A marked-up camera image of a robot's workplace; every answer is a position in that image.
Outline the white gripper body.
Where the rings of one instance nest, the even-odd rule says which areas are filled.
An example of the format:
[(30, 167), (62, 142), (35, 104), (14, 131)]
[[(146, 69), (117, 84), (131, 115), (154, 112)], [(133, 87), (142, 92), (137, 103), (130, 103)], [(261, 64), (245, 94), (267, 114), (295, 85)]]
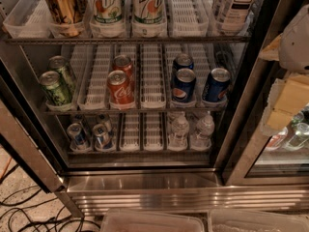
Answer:
[(279, 64), (294, 73), (309, 73), (309, 4), (303, 6), (284, 29)]

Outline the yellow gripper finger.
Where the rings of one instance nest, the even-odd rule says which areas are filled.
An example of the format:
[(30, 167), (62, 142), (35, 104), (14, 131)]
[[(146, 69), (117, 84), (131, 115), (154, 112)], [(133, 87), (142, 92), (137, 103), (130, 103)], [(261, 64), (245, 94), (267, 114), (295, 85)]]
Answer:
[(279, 60), (279, 46), (281, 43), (282, 35), (279, 34), (269, 45), (267, 45), (260, 53), (259, 57), (266, 61)]
[(260, 131), (266, 136), (277, 134), (308, 103), (308, 74), (291, 73), (286, 79), (276, 78), (268, 94)]

